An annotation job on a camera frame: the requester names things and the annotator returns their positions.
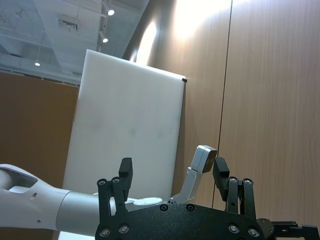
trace wooden wall panel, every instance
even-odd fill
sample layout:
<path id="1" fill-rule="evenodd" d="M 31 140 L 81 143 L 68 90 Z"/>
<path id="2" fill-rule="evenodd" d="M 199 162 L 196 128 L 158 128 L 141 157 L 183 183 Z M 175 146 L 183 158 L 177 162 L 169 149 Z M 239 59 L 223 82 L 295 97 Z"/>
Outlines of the wooden wall panel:
<path id="1" fill-rule="evenodd" d="M 254 180 L 258 217 L 318 226 L 319 13 L 318 0 L 233 0 L 219 150 Z"/>
<path id="2" fill-rule="evenodd" d="M 159 8 L 159 37 L 153 46 L 150 65 L 184 75 L 188 80 L 172 187 L 172 193 L 176 194 L 181 190 L 196 147 L 203 144 L 218 147 L 231 0 L 205 1 L 203 4 L 190 0 L 163 0 L 157 7 L 147 7 L 149 13 L 145 14 L 150 17 L 142 17 L 147 21 L 144 24 L 148 25 L 148 21 L 154 19 L 153 15 L 159 14 Z M 134 44 L 139 46 L 139 42 L 132 41 L 130 48 Z M 207 173 L 195 202 L 211 207 L 213 186 L 213 176 Z"/>
<path id="3" fill-rule="evenodd" d="M 0 73 L 0 163 L 61 188 L 78 88 Z M 51 230 L 0 228 L 2 240 L 50 240 Z"/>

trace bolt head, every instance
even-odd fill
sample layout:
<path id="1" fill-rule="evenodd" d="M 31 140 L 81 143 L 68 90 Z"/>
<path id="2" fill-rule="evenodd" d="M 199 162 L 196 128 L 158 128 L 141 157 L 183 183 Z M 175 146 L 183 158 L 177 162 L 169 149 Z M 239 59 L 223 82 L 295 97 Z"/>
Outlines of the bolt head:
<path id="1" fill-rule="evenodd" d="M 229 225 L 229 231 L 233 234 L 237 234 L 240 232 L 239 228 L 236 225 Z"/>
<path id="2" fill-rule="evenodd" d="M 110 234 L 109 228 L 104 228 L 104 229 L 102 229 L 101 232 L 100 232 L 100 236 L 103 237 L 103 238 L 109 236 L 109 234 Z"/>
<path id="3" fill-rule="evenodd" d="M 163 211 L 163 212 L 165 212 L 165 211 L 167 211 L 169 208 L 168 208 L 168 205 L 166 205 L 166 204 L 161 204 L 160 205 L 160 210 L 161 211 Z"/>
<path id="4" fill-rule="evenodd" d="M 127 225 L 123 225 L 119 228 L 119 233 L 126 234 L 127 232 L 129 232 L 129 227 Z"/>
<path id="5" fill-rule="evenodd" d="M 255 229 L 253 229 L 253 228 L 250 228 L 248 232 L 252 237 L 256 237 L 257 238 L 260 235 L 259 232 L 257 230 L 255 230 Z"/>
<path id="6" fill-rule="evenodd" d="M 190 212 L 192 212 L 193 210 L 195 210 L 195 206 L 193 204 L 187 204 L 186 205 L 186 209 Z"/>

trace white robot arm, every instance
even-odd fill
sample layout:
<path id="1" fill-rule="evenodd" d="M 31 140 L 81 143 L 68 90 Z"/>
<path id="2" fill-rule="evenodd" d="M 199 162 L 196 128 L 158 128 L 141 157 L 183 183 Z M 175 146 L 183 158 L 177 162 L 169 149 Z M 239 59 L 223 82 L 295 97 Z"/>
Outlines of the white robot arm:
<path id="1" fill-rule="evenodd" d="M 169 199 L 185 203 L 195 196 L 201 175 L 210 171 L 217 150 L 197 147 L 181 193 Z M 128 198 L 130 211 L 163 203 L 161 198 Z M 110 200 L 111 214 L 116 211 Z M 99 224 L 97 195 L 55 188 L 31 173 L 9 164 L 0 164 L 0 227 L 51 229 L 94 236 Z"/>

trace ceiling vent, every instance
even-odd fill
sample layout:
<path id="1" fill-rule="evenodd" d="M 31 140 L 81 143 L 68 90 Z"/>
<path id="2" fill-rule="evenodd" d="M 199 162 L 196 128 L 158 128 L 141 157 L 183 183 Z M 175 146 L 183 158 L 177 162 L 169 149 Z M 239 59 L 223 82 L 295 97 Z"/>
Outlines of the ceiling vent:
<path id="1" fill-rule="evenodd" d="M 79 28 L 79 19 L 76 17 L 58 15 L 58 23 L 61 28 L 68 32 L 78 31 Z"/>

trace white plastic board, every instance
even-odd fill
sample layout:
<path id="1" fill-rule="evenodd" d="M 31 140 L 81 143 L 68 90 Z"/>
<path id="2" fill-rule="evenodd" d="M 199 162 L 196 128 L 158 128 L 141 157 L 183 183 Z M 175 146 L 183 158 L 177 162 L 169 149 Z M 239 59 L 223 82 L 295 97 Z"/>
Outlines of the white plastic board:
<path id="1" fill-rule="evenodd" d="M 58 240 L 95 240 L 95 237 L 61 231 Z"/>
<path id="2" fill-rule="evenodd" d="M 132 198 L 171 196 L 184 77 L 87 50 L 63 188 L 92 194 L 131 157 Z"/>

